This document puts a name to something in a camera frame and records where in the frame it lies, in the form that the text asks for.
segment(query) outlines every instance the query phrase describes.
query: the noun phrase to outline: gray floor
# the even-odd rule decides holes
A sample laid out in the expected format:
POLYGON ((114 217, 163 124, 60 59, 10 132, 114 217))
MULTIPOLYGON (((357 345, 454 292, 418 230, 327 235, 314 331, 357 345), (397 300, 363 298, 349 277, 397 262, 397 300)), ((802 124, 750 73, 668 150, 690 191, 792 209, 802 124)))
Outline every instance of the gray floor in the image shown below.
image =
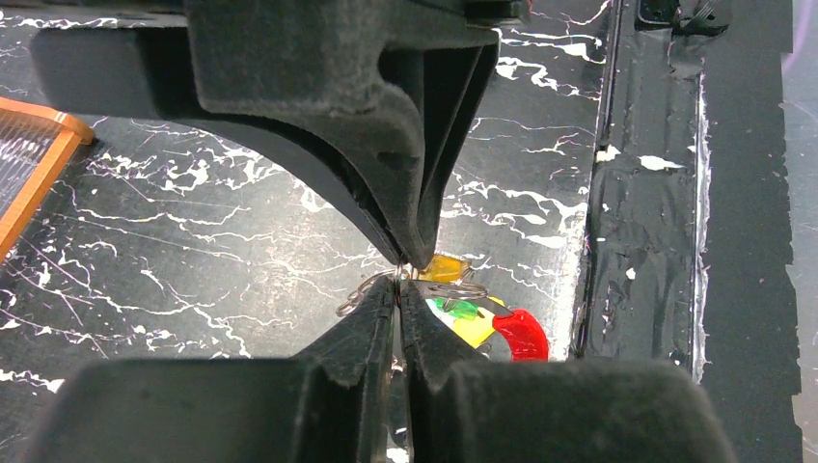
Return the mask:
MULTIPOLYGON (((438 248, 570 340, 609 0, 537 4, 502 58, 447 190, 438 248)), ((109 25, 98 20, 94 25, 109 25)), ((44 102, 27 43, 75 25, 0 13, 0 95, 44 102)), ((0 276, 0 460, 88 362, 292 354, 386 262, 306 185, 254 152, 158 122, 87 118, 0 276)))
POLYGON ((793 397, 804 431, 804 462, 818 462, 818 15, 812 0, 795 2, 794 53, 785 57, 784 115, 795 259, 789 269, 798 297, 802 392, 793 397))

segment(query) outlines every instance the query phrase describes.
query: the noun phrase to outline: wooden edge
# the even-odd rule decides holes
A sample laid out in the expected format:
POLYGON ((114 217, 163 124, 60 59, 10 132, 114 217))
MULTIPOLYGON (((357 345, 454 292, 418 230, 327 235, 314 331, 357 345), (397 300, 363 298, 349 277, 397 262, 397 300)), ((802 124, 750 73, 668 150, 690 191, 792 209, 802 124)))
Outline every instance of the wooden edge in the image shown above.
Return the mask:
POLYGON ((26 180, 20 192, 12 201, 9 209, 0 218, 0 262, 25 230, 26 225, 34 216, 51 185, 71 159, 80 143, 84 139, 76 132, 65 129, 48 148, 42 161, 26 180))
POLYGON ((80 143, 89 145, 94 140, 94 131, 85 123, 75 118, 71 114, 57 111, 56 109, 38 104, 24 103, 14 99, 0 96, 0 109, 22 113, 35 118, 45 119, 67 128, 80 137, 80 143))

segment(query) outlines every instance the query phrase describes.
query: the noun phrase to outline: yellow object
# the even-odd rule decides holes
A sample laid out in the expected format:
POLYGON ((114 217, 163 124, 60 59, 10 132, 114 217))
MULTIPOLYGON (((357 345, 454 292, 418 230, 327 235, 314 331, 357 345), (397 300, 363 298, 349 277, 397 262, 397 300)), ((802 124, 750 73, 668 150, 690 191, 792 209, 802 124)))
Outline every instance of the yellow object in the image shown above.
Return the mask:
POLYGON ((473 348, 483 344, 494 333, 491 321, 494 314, 483 307, 478 308, 479 315, 474 320, 458 318, 454 320, 454 333, 473 348))
POLYGON ((425 270, 419 272, 418 279, 452 283, 458 280, 468 268, 469 262, 466 260, 436 254, 425 270))

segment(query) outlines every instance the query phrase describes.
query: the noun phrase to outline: red plastic piece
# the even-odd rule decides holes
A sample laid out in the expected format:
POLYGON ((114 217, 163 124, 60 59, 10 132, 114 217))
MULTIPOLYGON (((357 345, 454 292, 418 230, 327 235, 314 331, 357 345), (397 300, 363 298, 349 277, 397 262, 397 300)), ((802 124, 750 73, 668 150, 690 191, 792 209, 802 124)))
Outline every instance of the red plastic piece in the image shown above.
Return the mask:
POLYGON ((495 315, 492 327, 503 335, 511 347, 512 361, 548 360, 548 338, 536 318, 528 311, 514 309, 513 315, 495 315))

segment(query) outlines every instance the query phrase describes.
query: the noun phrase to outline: wooden frame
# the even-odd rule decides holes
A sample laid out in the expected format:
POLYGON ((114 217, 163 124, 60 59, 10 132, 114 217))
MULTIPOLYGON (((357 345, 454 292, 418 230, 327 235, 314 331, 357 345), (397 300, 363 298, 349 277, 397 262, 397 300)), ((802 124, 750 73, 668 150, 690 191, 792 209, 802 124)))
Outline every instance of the wooden frame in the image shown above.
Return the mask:
POLYGON ((95 136, 90 127, 70 114, 0 97, 0 115, 8 112, 13 113, 13 117, 25 118, 26 122, 43 131, 59 128, 59 133, 9 208, 0 217, 0 263, 25 230, 37 207, 77 147, 80 144, 89 145, 95 136))

